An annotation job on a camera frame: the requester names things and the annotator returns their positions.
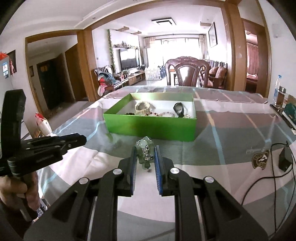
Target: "doorway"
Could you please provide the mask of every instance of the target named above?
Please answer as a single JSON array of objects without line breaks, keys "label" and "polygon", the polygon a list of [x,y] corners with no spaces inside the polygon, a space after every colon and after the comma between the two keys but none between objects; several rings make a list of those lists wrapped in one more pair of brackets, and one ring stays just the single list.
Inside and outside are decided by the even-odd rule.
[{"label": "doorway", "polygon": [[61,85],[58,80],[56,66],[53,59],[37,64],[37,71],[41,89],[49,110],[63,102]]},{"label": "doorway", "polygon": [[247,19],[242,20],[247,36],[247,69],[252,72],[247,73],[245,90],[265,96],[268,84],[268,45],[265,28]]},{"label": "doorway", "polygon": [[79,65],[77,44],[65,52],[70,81],[76,101],[87,101],[81,69]]}]

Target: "hand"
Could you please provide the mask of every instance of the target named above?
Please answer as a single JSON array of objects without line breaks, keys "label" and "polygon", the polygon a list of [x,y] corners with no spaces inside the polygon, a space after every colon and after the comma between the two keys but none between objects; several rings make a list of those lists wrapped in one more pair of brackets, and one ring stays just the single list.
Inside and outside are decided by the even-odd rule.
[{"label": "hand", "polygon": [[29,187],[14,177],[0,177],[0,198],[7,207],[15,210],[19,209],[16,195],[25,194],[28,206],[34,211],[39,208],[40,198],[37,172],[26,175],[26,179],[30,180]]}]

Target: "ceiling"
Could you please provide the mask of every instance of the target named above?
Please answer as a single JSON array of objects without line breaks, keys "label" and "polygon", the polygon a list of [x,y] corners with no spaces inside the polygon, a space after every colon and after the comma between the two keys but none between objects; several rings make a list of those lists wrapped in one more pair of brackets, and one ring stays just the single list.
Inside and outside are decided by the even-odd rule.
[{"label": "ceiling", "polygon": [[26,0],[9,20],[0,40],[55,30],[84,29],[112,13],[148,1],[154,0]]},{"label": "ceiling", "polygon": [[73,42],[74,38],[77,40],[76,35],[61,36],[50,39],[43,39],[28,44],[28,56],[34,58],[39,55],[45,55],[48,53],[59,54],[64,52],[67,45]]},{"label": "ceiling", "polygon": [[[212,23],[219,12],[218,7],[172,4],[169,7],[158,7],[121,17],[100,28],[119,29],[129,27],[127,32],[142,32],[141,36],[160,34],[205,34],[209,28],[200,27],[200,22]],[[151,20],[171,17],[175,26],[160,26]]]}]

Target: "black handle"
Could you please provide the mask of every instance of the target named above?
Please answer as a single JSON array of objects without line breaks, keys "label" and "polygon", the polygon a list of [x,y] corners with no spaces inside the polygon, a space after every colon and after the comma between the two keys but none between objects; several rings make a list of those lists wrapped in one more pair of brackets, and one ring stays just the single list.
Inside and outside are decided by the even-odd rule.
[{"label": "black handle", "polygon": [[[31,174],[21,177],[20,180],[24,182],[28,188],[33,185]],[[28,201],[25,195],[22,195],[21,197],[19,196],[18,204],[20,207],[20,211],[27,222],[33,221],[38,217],[37,211],[34,211],[28,206]]]}]

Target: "green box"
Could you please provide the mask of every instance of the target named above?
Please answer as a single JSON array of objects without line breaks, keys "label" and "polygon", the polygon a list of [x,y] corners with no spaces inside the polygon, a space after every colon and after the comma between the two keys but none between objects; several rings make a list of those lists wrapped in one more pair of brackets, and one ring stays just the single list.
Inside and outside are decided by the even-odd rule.
[{"label": "green box", "polygon": [[107,110],[103,116],[111,133],[121,135],[148,136],[154,139],[194,141],[196,118],[170,118],[140,115],[117,114],[124,106],[133,100],[164,100],[177,102],[192,102],[195,115],[194,99],[192,94],[185,93],[131,93]]}]

